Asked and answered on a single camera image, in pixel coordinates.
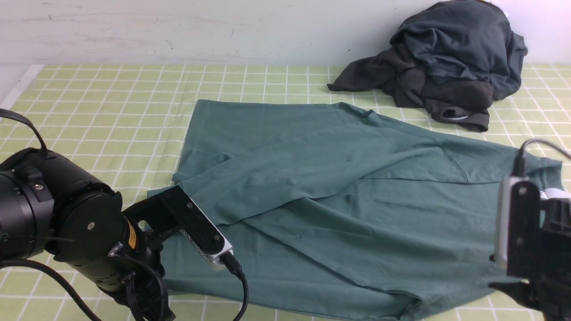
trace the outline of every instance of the t-shirt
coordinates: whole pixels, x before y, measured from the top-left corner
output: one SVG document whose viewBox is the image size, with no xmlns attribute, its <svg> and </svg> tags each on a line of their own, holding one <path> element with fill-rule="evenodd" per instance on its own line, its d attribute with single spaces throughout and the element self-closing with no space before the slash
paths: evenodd
<svg viewBox="0 0 571 321">
<path fill-rule="evenodd" d="M 234 246 L 251 303 L 418 320 L 510 280 L 489 256 L 516 151 L 346 103 L 200 100 L 173 182 Z M 526 169 L 540 190 L 562 189 L 561 162 L 528 155 Z M 171 291 L 242 299 L 182 235 L 162 263 Z"/>
</svg>

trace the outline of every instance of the white wall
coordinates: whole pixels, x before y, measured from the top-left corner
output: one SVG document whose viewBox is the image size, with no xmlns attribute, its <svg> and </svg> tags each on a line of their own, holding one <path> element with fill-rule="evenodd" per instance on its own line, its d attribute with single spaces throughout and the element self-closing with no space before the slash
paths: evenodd
<svg viewBox="0 0 571 321">
<path fill-rule="evenodd" d="M 0 64 L 339 64 L 375 55 L 436 0 L 2 1 Z M 571 0 L 495 0 L 526 62 L 571 63 Z"/>
</svg>

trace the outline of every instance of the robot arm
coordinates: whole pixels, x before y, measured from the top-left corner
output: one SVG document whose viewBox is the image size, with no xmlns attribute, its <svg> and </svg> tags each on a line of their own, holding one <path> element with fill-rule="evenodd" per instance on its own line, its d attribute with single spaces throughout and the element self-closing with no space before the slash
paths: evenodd
<svg viewBox="0 0 571 321">
<path fill-rule="evenodd" d="M 527 280 L 491 283 L 518 304 L 541 311 L 546 321 L 571 321 L 571 202 L 544 199 L 537 186 L 524 177 L 524 143 L 514 171 L 500 187 L 496 248 L 490 260 L 509 276 Z"/>
</svg>

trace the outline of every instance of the pile of clothes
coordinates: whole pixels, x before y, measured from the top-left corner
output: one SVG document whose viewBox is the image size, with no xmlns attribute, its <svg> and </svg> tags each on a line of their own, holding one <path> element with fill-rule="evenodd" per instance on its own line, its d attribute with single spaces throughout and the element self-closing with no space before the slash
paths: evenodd
<svg viewBox="0 0 571 321">
<path fill-rule="evenodd" d="M 520 88 L 528 53 L 505 13 L 482 0 L 439 2 L 406 19 L 390 44 L 350 63 L 329 89 L 381 89 L 397 107 L 477 132 L 488 130 L 492 102 Z"/>
</svg>

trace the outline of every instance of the orange label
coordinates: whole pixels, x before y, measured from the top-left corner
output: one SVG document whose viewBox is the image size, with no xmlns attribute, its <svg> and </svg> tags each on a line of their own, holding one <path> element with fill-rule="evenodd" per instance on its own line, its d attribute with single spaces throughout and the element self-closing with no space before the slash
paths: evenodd
<svg viewBox="0 0 571 321">
<path fill-rule="evenodd" d="M 137 245 L 137 233 L 131 222 L 127 221 L 127 224 L 129 224 L 129 246 L 134 250 Z"/>
</svg>

